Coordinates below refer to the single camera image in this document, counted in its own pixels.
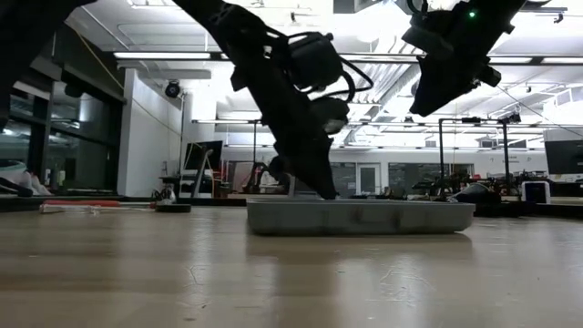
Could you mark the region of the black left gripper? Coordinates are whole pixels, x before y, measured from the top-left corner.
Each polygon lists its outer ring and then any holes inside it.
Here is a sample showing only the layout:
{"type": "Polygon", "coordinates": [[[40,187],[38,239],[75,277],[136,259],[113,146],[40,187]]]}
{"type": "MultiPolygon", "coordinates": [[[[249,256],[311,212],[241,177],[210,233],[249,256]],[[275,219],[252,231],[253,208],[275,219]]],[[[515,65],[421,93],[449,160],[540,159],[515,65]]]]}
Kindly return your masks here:
{"type": "Polygon", "coordinates": [[[248,89],[262,113],[262,121],[276,138],[301,138],[274,144],[287,174],[304,183],[325,200],[335,200],[330,164],[332,140],[310,110],[310,100],[301,95],[283,71],[263,54],[260,46],[232,46],[230,78],[235,92],[248,89]]]}

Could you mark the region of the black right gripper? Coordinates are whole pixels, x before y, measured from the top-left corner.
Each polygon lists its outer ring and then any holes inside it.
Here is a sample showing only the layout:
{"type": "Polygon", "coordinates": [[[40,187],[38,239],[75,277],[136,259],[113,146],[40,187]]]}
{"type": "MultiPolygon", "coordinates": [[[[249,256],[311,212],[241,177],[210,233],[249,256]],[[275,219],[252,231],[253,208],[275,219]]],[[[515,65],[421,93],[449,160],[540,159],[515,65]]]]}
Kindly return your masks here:
{"type": "Polygon", "coordinates": [[[452,100],[476,88],[476,80],[491,87],[501,74],[490,65],[488,53],[502,35],[499,22],[478,10],[436,10],[414,14],[402,39],[425,52],[426,60],[455,71],[421,68],[421,76],[409,111],[427,117],[452,100]]]}

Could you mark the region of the grey plastic tool case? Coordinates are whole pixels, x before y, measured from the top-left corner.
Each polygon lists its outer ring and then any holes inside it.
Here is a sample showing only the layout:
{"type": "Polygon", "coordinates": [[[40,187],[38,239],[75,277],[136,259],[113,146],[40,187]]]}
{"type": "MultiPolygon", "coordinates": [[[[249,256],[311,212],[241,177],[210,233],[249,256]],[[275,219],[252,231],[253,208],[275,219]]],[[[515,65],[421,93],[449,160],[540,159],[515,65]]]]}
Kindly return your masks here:
{"type": "Polygon", "coordinates": [[[247,219],[258,235],[447,234],[469,228],[475,210],[459,202],[254,199],[247,219]]]}

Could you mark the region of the red-handled hammer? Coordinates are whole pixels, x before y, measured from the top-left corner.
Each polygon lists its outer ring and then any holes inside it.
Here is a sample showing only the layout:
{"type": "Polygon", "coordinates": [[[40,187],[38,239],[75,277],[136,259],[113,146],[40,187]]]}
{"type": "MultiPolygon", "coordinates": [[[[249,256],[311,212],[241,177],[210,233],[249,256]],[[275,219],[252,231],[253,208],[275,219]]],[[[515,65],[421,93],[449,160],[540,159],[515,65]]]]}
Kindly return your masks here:
{"type": "Polygon", "coordinates": [[[45,200],[42,205],[51,206],[98,206],[106,208],[121,207],[117,200],[45,200]]]}

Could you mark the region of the black monitor on stand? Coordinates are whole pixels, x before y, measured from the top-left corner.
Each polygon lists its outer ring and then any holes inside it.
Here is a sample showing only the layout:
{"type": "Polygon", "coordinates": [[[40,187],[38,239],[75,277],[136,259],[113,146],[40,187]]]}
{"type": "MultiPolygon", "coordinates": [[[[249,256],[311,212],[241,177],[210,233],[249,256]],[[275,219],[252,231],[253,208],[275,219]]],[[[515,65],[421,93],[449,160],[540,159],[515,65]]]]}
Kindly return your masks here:
{"type": "Polygon", "coordinates": [[[210,166],[212,170],[218,171],[221,166],[222,148],[223,142],[221,140],[189,143],[186,148],[183,169],[198,170],[210,166]]]}

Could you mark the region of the black grey work glove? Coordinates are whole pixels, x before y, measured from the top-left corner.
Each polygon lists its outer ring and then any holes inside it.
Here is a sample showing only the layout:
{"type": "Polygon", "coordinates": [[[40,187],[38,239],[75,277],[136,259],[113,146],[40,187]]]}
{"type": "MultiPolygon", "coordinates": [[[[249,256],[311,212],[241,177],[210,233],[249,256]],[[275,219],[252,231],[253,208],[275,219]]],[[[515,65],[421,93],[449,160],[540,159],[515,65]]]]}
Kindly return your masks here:
{"type": "Polygon", "coordinates": [[[497,204],[501,202],[501,196],[484,184],[473,183],[447,200],[472,204],[497,204]]]}

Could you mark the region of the white box device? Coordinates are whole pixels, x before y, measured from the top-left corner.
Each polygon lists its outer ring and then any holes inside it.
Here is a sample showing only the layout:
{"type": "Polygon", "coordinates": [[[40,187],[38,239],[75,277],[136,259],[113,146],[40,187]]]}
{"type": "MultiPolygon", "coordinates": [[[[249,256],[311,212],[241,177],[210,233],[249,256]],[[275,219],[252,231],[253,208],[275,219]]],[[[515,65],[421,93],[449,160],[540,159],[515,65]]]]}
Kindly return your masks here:
{"type": "Polygon", "coordinates": [[[536,204],[550,204],[550,184],[544,180],[524,181],[521,185],[521,200],[536,204]]]}

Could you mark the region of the large black monitor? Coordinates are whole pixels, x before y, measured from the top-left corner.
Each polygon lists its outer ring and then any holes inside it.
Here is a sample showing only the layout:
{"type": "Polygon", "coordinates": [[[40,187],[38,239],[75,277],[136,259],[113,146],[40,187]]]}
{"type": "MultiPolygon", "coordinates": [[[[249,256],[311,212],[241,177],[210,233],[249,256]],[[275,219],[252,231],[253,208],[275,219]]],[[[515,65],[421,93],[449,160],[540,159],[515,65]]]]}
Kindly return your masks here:
{"type": "Polygon", "coordinates": [[[583,140],[546,141],[550,174],[583,174],[583,140]]]}

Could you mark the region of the white bag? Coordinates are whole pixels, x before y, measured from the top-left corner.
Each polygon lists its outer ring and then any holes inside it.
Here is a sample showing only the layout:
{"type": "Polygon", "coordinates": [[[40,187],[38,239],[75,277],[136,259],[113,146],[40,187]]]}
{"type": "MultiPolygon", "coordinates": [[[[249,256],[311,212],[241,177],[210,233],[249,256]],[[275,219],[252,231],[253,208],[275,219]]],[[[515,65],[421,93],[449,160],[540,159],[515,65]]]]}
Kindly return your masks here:
{"type": "Polygon", "coordinates": [[[0,194],[13,194],[19,197],[51,196],[52,193],[40,183],[21,161],[0,159],[0,194]]]}

